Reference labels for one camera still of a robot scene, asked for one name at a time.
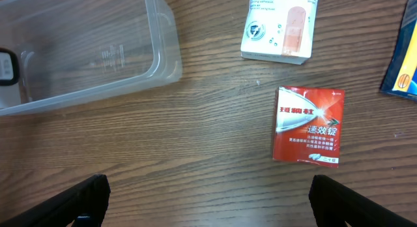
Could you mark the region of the red medicine box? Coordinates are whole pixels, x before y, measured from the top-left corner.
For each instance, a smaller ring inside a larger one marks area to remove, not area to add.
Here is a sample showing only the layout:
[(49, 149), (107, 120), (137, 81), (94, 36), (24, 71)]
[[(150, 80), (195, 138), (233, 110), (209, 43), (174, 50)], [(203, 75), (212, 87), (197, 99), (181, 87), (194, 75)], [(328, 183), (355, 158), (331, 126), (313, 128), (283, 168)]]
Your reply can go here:
[(341, 89), (280, 86), (272, 158), (337, 168), (344, 103)]

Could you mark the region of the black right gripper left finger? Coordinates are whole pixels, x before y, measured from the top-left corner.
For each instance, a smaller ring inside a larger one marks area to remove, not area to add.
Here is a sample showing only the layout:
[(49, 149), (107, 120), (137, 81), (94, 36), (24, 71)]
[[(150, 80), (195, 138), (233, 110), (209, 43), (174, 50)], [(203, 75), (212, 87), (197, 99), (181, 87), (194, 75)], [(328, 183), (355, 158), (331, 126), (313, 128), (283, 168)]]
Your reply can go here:
[(101, 227), (111, 189), (97, 174), (1, 223), (1, 227)]

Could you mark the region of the blue yellow VapoDrops box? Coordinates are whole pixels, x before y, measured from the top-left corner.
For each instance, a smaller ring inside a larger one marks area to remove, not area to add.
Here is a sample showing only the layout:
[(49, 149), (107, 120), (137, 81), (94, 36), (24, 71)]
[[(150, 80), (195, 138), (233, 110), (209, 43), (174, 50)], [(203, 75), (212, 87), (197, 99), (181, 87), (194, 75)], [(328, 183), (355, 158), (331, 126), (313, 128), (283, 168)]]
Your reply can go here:
[(381, 91), (416, 101), (416, 0), (407, 1)]

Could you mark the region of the white Hansaplast plaster box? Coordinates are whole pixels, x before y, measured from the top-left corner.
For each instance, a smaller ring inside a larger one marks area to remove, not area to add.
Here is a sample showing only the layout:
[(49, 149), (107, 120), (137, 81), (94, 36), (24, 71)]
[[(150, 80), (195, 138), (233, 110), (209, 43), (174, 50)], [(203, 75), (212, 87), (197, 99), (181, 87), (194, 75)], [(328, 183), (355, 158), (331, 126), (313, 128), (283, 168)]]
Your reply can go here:
[(312, 53), (318, 3), (319, 0), (250, 0), (241, 56), (305, 63)]

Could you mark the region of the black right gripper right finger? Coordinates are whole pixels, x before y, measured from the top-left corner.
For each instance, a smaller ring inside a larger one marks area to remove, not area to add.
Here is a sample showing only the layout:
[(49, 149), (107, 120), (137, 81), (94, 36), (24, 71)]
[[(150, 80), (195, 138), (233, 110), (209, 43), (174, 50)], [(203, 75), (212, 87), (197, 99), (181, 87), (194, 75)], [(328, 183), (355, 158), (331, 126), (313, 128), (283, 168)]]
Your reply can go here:
[(309, 201), (318, 227), (416, 226), (326, 175), (315, 175)]

